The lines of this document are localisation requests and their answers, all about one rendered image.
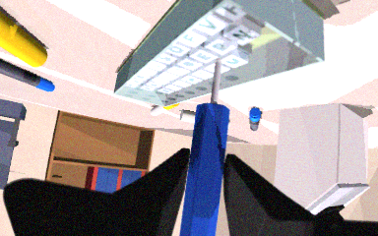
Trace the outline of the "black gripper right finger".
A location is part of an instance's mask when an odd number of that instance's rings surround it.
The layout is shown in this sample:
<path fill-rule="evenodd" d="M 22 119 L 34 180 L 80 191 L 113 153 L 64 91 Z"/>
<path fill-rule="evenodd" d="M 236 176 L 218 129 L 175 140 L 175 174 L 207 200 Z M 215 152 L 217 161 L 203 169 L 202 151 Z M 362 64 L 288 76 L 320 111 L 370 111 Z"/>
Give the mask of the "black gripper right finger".
<path fill-rule="evenodd" d="M 316 216 L 234 154 L 222 182 L 230 236 L 378 236 L 378 221 Z"/>

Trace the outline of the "grey keyboard with white letter keys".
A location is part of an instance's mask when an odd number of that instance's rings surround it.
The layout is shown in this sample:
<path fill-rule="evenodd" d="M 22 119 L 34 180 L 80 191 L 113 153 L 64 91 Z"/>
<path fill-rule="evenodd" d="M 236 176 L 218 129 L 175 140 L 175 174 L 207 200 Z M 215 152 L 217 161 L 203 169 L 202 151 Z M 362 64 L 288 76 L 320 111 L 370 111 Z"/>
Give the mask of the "grey keyboard with white letter keys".
<path fill-rule="evenodd" d="M 176 0 L 118 69 L 113 95 L 168 107 L 326 63 L 309 0 Z M 219 92 L 220 92 L 219 91 Z"/>

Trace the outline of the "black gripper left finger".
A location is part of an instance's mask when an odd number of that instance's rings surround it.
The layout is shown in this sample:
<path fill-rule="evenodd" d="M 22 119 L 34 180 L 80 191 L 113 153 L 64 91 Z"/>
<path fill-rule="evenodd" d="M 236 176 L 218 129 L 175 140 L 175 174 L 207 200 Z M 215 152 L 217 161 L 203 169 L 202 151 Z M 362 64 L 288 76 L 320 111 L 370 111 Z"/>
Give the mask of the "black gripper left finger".
<path fill-rule="evenodd" d="M 172 236 L 189 158 L 183 147 L 111 194 L 24 177 L 2 197 L 15 236 Z"/>

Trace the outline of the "blue stylus with grey tip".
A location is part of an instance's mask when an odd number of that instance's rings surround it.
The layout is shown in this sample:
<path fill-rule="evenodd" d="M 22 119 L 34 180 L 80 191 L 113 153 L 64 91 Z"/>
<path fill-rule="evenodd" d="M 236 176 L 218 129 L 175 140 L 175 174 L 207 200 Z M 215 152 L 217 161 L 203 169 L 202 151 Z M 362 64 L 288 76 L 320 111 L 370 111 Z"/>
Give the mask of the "blue stylus with grey tip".
<path fill-rule="evenodd" d="M 179 236 L 216 236 L 230 109 L 218 104 L 221 62 L 211 102 L 197 104 Z"/>

